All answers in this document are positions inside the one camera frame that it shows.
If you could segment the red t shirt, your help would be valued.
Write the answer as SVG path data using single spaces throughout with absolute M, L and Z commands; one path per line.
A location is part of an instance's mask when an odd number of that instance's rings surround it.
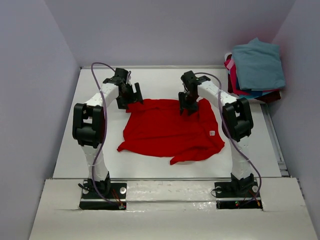
M 210 102 L 198 101 L 198 110 L 180 112 L 175 99 L 146 99 L 128 106 L 124 141 L 117 151 L 152 157 L 170 157 L 170 164 L 203 161 L 218 154 L 225 142 Z

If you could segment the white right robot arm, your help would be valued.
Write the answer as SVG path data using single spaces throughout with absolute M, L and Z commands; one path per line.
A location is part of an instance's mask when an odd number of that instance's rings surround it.
M 184 90 L 178 93 L 180 112 L 189 115 L 200 109 L 199 98 L 209 101 L 219 110 L 221 127 L 228 138 L 231 149 L 232 170 L 230 181 L 215 183 L 214 196 L 217 198 L 244 198 L 257 186 L 253 164 L 249 158 L 249 136 L 254 122 L 250 103 L 246 98 L 237 98 L 222 89 L 222 83 L 211 79 L 213 74 L 187 71 L 181 76 Z

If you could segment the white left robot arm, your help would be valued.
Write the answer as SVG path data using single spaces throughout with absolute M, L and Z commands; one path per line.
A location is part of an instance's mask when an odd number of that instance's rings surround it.
M 131 72 L 124 68 L 115 68 L 113 72 L 111 78 L 99 84 L 92 69 L 98 93 L 73 108 L 72 137 L 81 146 L 88 165 L 87 190 L 101 198 L 111 191 L 110 173 L 102 150 L 107 136 L 107 108 L 113 101 L 120 110 L 127 110 L 133 103 L 143 103 L 139 83 L 130 83 Z

